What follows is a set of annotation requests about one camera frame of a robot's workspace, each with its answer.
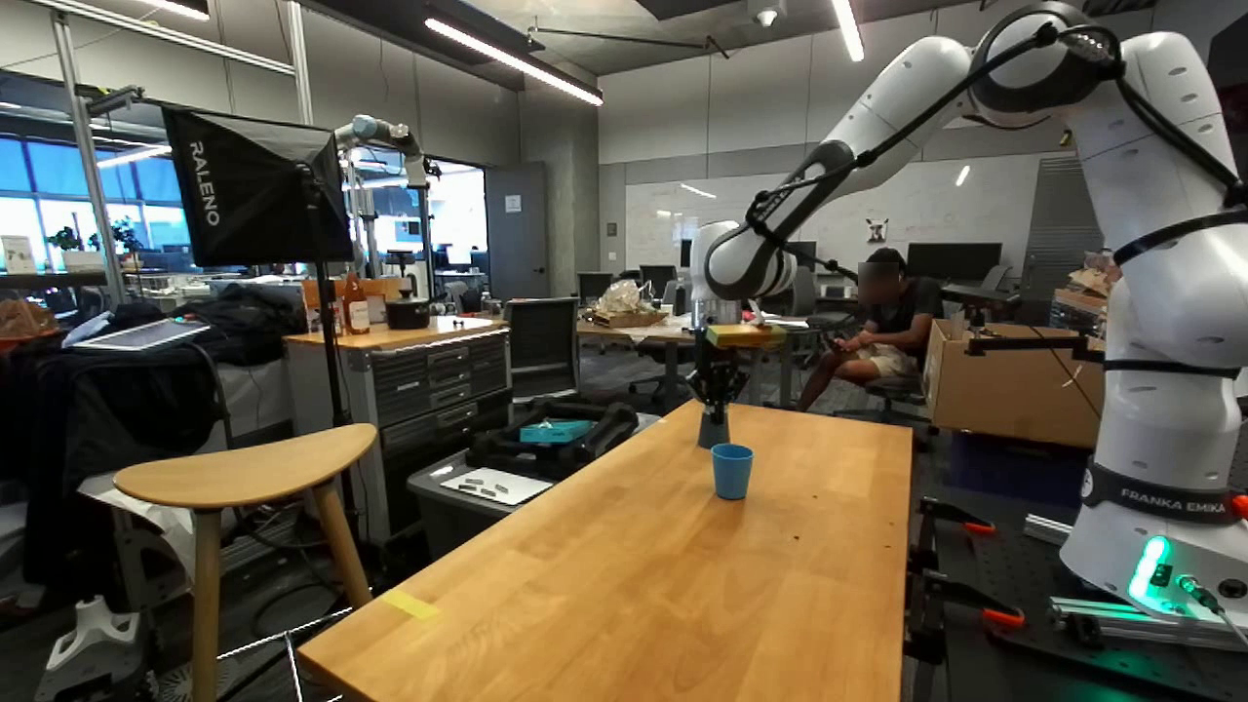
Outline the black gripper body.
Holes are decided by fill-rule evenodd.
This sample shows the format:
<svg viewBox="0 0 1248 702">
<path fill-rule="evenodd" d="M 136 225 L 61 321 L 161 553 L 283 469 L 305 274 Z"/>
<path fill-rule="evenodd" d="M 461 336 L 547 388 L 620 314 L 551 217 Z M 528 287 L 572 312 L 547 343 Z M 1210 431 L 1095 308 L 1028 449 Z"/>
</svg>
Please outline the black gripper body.
<svg viewBox="0 0 1248 702">
<path fill-rule="evenodd" d="M 723 352 L 706 331 L 693 336 L 689 388 L 701 405 L 731 405 L 745 388 L 747 373 L 732 352 Z"/>
</svg>

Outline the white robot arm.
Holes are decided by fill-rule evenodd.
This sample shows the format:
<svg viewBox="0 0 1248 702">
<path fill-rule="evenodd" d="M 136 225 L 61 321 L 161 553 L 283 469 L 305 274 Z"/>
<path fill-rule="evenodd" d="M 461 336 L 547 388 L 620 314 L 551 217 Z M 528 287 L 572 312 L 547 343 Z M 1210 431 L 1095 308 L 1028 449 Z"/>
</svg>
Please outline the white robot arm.
<svg viewBox="0 0 1248 702">
<path fill-rule="evenodd" d="M 832 196 L 887 182 L 955 113 L 992 127 L 1062 126 L 1117 264 L 1105 409 L 1066 569 L 1147 613 L 1240 618 L 1248 520 L 1232 461 L 1248 204 L 1187 36 L 1117 36 L 1066 0 L 1037 0 L 980 43 L 907 43 L 818 147 L 706 244 L 706 287 L 723 299 L 779 291 L 796 274 L 788 238 Z"/>
</svg>

